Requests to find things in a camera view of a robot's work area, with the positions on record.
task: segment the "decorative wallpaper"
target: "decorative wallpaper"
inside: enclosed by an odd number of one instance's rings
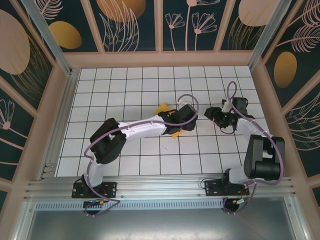
[[[0,213],[1,213],[2,207],[5,204],[5,200],[6,200],[7,194],[8,193],[6,191],[1,191],[0,190]]]
[[[320,186],[312,188],[314,197],[316,199],[316,202],[318,203],[318,206],[320,207]]]
[[[63,52],[98,51],[80,0],[34,2]]]
[[[213,50],[225,0],[164,0],[163,50]]]
[[[38,109],[52,65],[9,0],[0,1],[0,76]]]
[[[0,88],[0,178],[12,181],[34,118]]]
[[[155,51],[154,0],[90,0],[106,52]]]
[[[320,0],[305,0],[265,66],[281,106],[320,69]]]
[[[221,50],[253,50],[279,0],[236,0]]]
[[[320,174],[320,83],[285,118],[306,175]]]
[[[263,51],[263,53],[262,53],[262,55],[261,55],[261,56],[262,56],[262,58],[264,58],[264,57],[265,57],[265,55],[266,55],[266,53],[268,52],[268,50],[269,50],[269,48],[270,48],[271,44],[273,43],[274,39],[275,39],[275,38],[276,38],[276,36],[278,35],[278,33],[279,33],[280,29],[282,28],[282,26],[283,26],[284,22],[286,21],[286,19],[287,19],[288,15],[290,14],[290,12],[291,12],[292,8],[294,7],[294,5],[296,4],[296,2],[297,2],[297,0],[291,0],[291,3],[290,3],[289,8],[288,8],[288,9],[287,9],[287,11],[285,12],[284,17],[282,18],[282,20],[281,20],[281,22],[280,22],[279,26],[278,26],[278,27],[277,27],[277,29],[275,30],[275,32],[274,32],[274,34],[273,34],[272,38],[270,39],[270,41],[269,41],[268,45],[267,45],[267,46],[266,46],[266,48],[264,49],[264,51]]]

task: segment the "white grid tiles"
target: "white grid tiles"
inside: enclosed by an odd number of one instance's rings
[[[230,81],[236,96],[248,99],[248,113],[268,130],[247,66],[123,67],[82,69],[57,168],[57,177],[81,176],[89,138],[106,119],[136,121],[153,116],[162,103],[175,109],[176,99],[192,94],[199,101],[196,128],[179,137],[148,137],[125,144],[105,168],[106,176],[221,173],[243,163],[248,143],[232,127],[219,129],[205,116],[220,107]],[[193,103],[190,97],[183,99]]]

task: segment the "metal bracket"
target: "metal bracket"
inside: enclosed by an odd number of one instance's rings
[[[207,197],[216,196],[240,196],[241,192],[249,195],[249,188],[245,188],[242,184],[228,183],[223,185],[222,180],[207,180],[204,181],[205,195]]]
[[[107,198],[115,198],[117,192],[116,182],[103,182],[94,189]],[[94,199],[98,198],[85,184],[82,182],[75,182],[73,184],[73,190],[71,197],[73,199]]]

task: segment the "yellow cloth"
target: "yellow cloth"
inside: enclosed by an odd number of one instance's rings
[[[170,107],[168,107],[167,104],[162,103],[162,104],[156,109],[156,111],[154,112],[154,115],[158,115],[158,113],[160,113],[160,112],[168,112],[168,111],[170,111],[170,110],[172,110],[172,109],[171,109]],[[177,131],[177,132],[171,134],[171,136],[175,139],[175,138],[178,137],[179,134],[181,134],[183,131],[184,131],[184,130]]]

